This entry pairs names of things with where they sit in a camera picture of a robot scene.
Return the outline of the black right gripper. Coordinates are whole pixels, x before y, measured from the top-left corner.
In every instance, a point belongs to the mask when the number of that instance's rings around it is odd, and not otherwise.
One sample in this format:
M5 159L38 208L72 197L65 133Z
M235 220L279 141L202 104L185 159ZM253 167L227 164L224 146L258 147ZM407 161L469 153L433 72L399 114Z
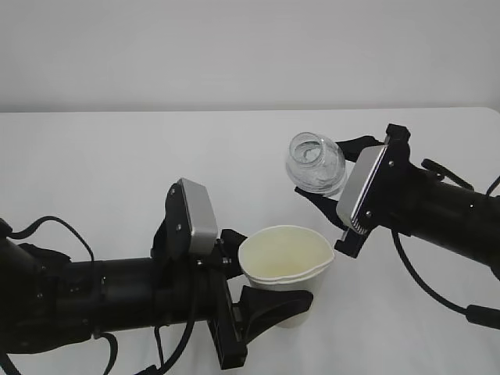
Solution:
M409 130L400 125L388 124L383 141L365 135L346 141L337 141L336 160L355 163L363 149L387 145L382 163L373 179L366 200L362 204L359 222L368 230L360 235L348 229L337 214L338 202L324 195L311 193L295 187L294 191L311 202L335 227L343 230L341 239L334 248L351 258L358 256L371 231L389 219L389 214L398 199L398 190L409 168Z

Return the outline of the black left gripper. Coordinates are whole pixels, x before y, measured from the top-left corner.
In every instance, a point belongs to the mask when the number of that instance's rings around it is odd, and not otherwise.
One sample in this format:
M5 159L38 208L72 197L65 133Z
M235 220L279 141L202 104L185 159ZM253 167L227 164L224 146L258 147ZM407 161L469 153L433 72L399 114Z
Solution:
M247 238L233 229L222 229L212 253L197 261L200 282L205 285L198 311L207 318L222 370L242 367L248 354L246 344L277 324L308 312L313 303L313 293L306 290L270 291L244 286L240 323L234 316L228 280L243 274L238 254Z

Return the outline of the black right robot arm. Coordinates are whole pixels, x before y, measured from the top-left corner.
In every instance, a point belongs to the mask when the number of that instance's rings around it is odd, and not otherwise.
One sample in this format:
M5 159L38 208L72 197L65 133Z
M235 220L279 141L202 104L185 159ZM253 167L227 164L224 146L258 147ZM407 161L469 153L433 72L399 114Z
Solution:
M338 142L354 168L341 198L295 192L309 200L343 235L334 247L357 258L377 227L415 236L481 263L499 274L499 198L481 194L442 165L410 160L407 127L388 124L386 138Z

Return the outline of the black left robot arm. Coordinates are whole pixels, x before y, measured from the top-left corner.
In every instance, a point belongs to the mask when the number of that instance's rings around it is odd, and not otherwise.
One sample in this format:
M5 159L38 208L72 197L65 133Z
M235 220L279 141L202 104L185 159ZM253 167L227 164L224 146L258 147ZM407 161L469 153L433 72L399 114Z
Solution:
M244 238L224 230L212 253L201 259L149 257L73 262L61 252L27 243L36 220L16 232L1 225L1 368L17 373L13 354L38 354L89 339L118 355L116 332L182 323L184 332L169 358L145 369L164 374L184 352L195 323L209 326L220 368L245 364L248 344L313 302L306 290L267 291L243 287L234 302L228 280L241 275L236 255Z

